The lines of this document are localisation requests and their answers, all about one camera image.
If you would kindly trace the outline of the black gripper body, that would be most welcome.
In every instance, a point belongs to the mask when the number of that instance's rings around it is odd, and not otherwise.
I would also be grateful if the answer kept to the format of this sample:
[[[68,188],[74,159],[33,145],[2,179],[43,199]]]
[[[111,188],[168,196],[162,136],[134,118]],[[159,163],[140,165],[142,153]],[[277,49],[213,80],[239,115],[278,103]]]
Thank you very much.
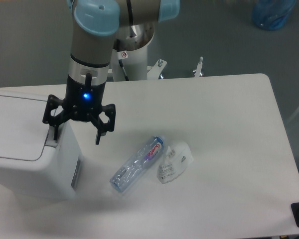
[[[89,122],[101,113],[105,83],[86,87],[84,84],[67,79],[66,94],[63,100],[63,113],[71,120]]]

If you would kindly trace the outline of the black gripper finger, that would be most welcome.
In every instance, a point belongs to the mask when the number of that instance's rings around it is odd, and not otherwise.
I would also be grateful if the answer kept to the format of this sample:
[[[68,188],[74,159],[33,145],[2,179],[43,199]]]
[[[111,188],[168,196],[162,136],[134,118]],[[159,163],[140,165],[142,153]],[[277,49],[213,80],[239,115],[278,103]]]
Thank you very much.
[[[58,115],[53,116],[51,112],[53,110],[58,109],[59,106],[61,106],[63,110]],[[53,139],[55,141],[58,138],[59,126],[67,122],[68,120],[70,120],[72,116],[73,116],[73,110],[70,110],[68,108],[65,99],[62,100],[56,97],[55,95],[48,96],[42,122],[44,124],[49,124],[54,128]]]
[[[107,122],[103,122],[100,118],[100,114],[104,113],[108,118]],[[106,106],[100,106],[99,108],[90,109],[89,121],[97,129],[95,144],[99,145],[102,136],[105,136],[107,132],[113,132],[115,128],[116,119],[116,106],[114,104],[108,104]]]

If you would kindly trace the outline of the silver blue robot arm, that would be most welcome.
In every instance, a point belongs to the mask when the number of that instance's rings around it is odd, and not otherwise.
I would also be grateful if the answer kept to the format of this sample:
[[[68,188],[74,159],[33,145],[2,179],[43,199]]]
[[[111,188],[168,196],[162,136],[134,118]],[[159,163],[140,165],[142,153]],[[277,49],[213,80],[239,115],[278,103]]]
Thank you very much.
[[[43,123],[54,128],[68,120],[91,122],[96,143],[115,128],[116,106],[102,105],[112,51],[119,28],[170,20],[179,14],[178,0],[70,0],[72,46],[65,98],[49,95]]]

